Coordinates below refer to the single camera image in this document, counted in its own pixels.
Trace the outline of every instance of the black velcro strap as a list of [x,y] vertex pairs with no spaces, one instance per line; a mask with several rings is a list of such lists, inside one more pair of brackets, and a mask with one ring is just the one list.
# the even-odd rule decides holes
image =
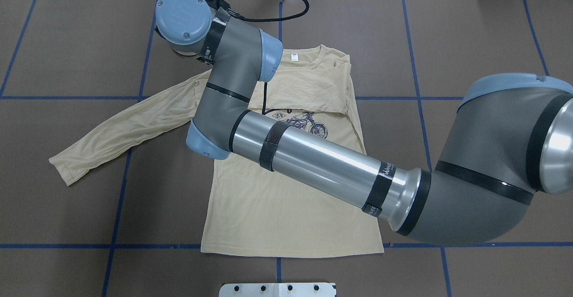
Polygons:
[[269,133],[266,134],[264,143],[262,144],[261,154],[258,157],[258,163],[262,168],[273,170],[274,153],[277,152],[278,142],[281,140],[287,128],[291,127],[288,123],[281,122],[280,120],[273,124]]
[[250,98],[245,97],[244,95],[241,95],[239,93],[235,93],[234,91],[230,91],[229,89],[223,88],[223,87],[219,87],[218,85],[214,85],[210,82],[207,82],[207,85],[205,85],[205,87],[219,91],[220,93],[224,93],[225,95],[229,95],[233,98],[237,98],[240,101],[244,101],[246,103],[249,103]]
[[392,179],[396,173],[396,166],[388,162],[381,162],[378,175],[374,180],[368,199],[362,207],[362,212],[378,217],[382,211],[382,204],[388,195]]
[[555,116],[559,113],[559,110],[567,101],[571,100],[571,98],[573,98],[573,95],[570,93],[565,93],[553,98],[552,101],[547,104],[547,107],[545,107],[541,115],[539,115],[538,121],[531,132],[530,141],[527,145],[526,174],[527,181],[536,191],[544,191],[541,185],[539,167],[547,132],[549,132],[549,128]]
[[231,18],[231,15],[229,15],[223,8],[219,8],[219,10],[217,10],[215,17],[211,22],[209,32],[207,32],[207,36],[205,36],[205,42],[203,42],[203,47],[199,54],[199,56],[201,56],[199,60],[209,62],[211,64],[214,63],[215,53],[217,52],[217,48],[219,47],[219,43],[223,37],[223,32],[225,32],[225,28],[227,28],[229,18]]
[[452,163],[438,161],[436,164],[436,171],[446,173],[462,181],[466,181],[473,185],[483,187],[493,193],[507,197],[508,199],[513,199],[516,202],[529,205],[531,199],[534,197],[533,193],[530,193],[520,187],[511,185],[509,183],[500,181],[495,177],[482,174],[478,171],[470,170],[462,166],[458,166]]
[[416,227],[416,224],[418,224],[420,215],[422,214],[424,206],[426,205],[428,194],[430,193],[431,184],[432,174],[430,174],[428,171],[422,170],[422,175],[420,176],[420,185],[416,191],[416,196],[412,202],[412,207],[410,208],[404,223],[402,223],[398,231],[396,231],[398,234],[407,236]]
[[237,118],[237,120],[235,121],[235,124],[233,125],[233,129],[231,129],[231,136],[229,136],[229,151],[230,152],[233,152],[233,140],[235,139],[235,133],[237,132],[237,128],[239,127],[241,120],[243,120],[243,117],[248,113],[250,113],[250,110],[248,110],[248,109],[243,111],[241,113],[241,115],[239,115],[239,118]]

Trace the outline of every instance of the blue tape line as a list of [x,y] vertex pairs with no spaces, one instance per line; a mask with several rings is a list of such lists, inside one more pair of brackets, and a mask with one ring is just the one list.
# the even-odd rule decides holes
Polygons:
[[357,101],[462,101],[464,97],[357,96]]
[[143,72],[141,73],[141,83],[139,85],[139,99],[137,102],[141,102],[143,99],[143,87],[145,86],[145,77],[147,76],[147,65],[149,64],[149,54],[151,54],[151,43],[153,42],[153,33],[155,32],[155,11],[153,12],[153,20],[151,21],[151,29],[149,31],[149,39],[147,40],[147,50],[145,51],[145,62],[143,63]]
[[[282,2],[278,4],[278,17],[282,17]],[[278,22],[278,40],[282,42],[282,21]]]
[[138,96],[1,96],[12,100],[82,100],[82,101],[136,101]]
[[104,278],[104,287],[102,289],[102,297],[106,297],[107,296],[107,287],[109,285],[109,274],[111,273],[111,265],[113,263],[113,254],[114,254],[115,250],[113,248],[111,248],[109,250],[109,254],[108,254],[108,265],[106,268],[106,277]]
[[2,243],[0,249],[109,249],[110,244]]
[[127,171],[131,163],[131,148],[127,150],[127,159],[125,160],[125,169],[123,170],[123,180],[121,181],[121,191],[119,192],[119,202],[117,203],[117,211],[115,213],[115,224],[113,225],[113,235],[111,238],[112,246],[115,246],[117,240],[117,229],[119,228],[119,220],[121,218],[121,210],[123,208],[123,198],[125,196],[125,187],[127,186]]
[[282,283],[282,258],[277,258],[277,282]]
[[200,249],[201,244],[116,244],[116,249]]
[[534,42],[535,42],[535,47],[538,50],[538,54],[539,54],[539,59],[541,59],[541,63],[543,65],[543,71],[545,72],[545,75],[548,76],[549,75],[549,71],[547,70],[547,65],[545,63],[545,58],[543,57],[543,53],[541,52],[541,47],[539,46],[539,42],[537,39],[537,35],[535,34],[535,29],[534,29],[534,24],[531,21],[531,16],[530,16],[530,8],[527,6],[527,0],[523,0],[523,6],[526,9],[526,15],[527,15],[527,21],[530,24],[530,30],[531,30],[531,35],[534,37]]
[[121,208],[123,207],[123,198],[125,196],[125,186],[127,185],[127,171],[129,170],[129,163],[131,162],[131,148],[127,150],[127,158],[125,159],[125,169],[123,170],[123,180],[121,181],[121,191],[119,192],[119,202],[117,203],[117,211],[115,213],[115,223],[113,224],[113,234],[111,238],[111,248],[109,248],[108,264],[106,268],[106,277],[102,289],[102,297],[107,295],[107,287],[109,284],[109,275],[111,274],[111,266],[113,264],[113,252],[115,250],[115,242],[117,240],[117,229],[119,228],[119,220],[121,218]]
[[426,162],[428,163],[428,170],[431,173],[432,159],[430,158],[430,146],[428,146],[428,135],[426,133],[426,122],[424,121],[424,114],[422,109],[422,99],[420,96],[420,87],[418,84],[418,73],[416,71],[416,63],[414,61],[414,48],[412,47],[412,38],[410,35],[410,24],[408,23],[406,0],[402,0],[402,9],[404,11],[404,22],[406,24],[406,35],[408,37],[408,48],[410,49],[410,61],[412,63],[412,73],[414,75],[414,86],[416,87],[416,97],[418,98],[418,112],[420,114],[420,123],[422,124],[422,136],[424,138],[424,149],[426,150]]
[[[385,243],[385,249],[407,248],[507,248],[573,246],[573,242],[484,242],[471,246],[436,246],[428,243]],[[111,244],[0,243],[0,249],[110,249]],[[116,244],[115,249],[200,249],[201,244]]]
[[428,243],[421,243],[421,242],[416,242],[416,243],[385,243],[384,244],[384,248],[387,249],[393,249],[393,248],[440,248],[440,246],[436,246],[434,244],[428,244]]
[[448,297],[452,297],[452,286],[450,285],[450,272],[448,271],[448,260],[446,259],[446,249],[440,248],[442,254],[442,267],[444,267],[444,279],[446,280],[446,291]]
[[450,246],[450,248],[496,248],[508,246],[573,246],[573,242],[484,242],[471,246]]
[[469,246],[436,246],[428,243],[385,243],[384,248],[503,248],[503,247],[536,247],[536,246],[573,246],[573,242],[483,242]]
[[20,44],[22,43],[22,39],[24,38],[24,33],[26,32],[26,28],[28,27],[28,23],[30,22],[30,18],[32,16],[32,11],[34,10],[34,6],[37,0],[32,0],[32,5],[30,6],[30,10],[28,10],[28,16],[26,17],[26,21],[24,22],[24,26],[22,27],[22,31],[20,32],[20,37],[18,38],[18,42],[16,43],[16,48],[14,48],[14,53],[12,54],[12,59],[10,59],[10,64],[8,64],[8,70],[6,70],[6,75],[4,75],[4,82],[2,83],[2,87],[0,87],[0,97],[4,94],[4,89],[6,89],[6,84],[8,83],[8,78],[10,77],[10,71],[12,71],[12,65],[14,65],[14,61],[16,60],[16,55],[18,54],[18,49],[20,49]]

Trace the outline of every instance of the white bracket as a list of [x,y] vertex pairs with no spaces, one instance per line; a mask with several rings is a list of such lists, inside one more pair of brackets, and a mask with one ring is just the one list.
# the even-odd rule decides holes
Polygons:
[[336,297],[334,283],[225,284],[219,297]]

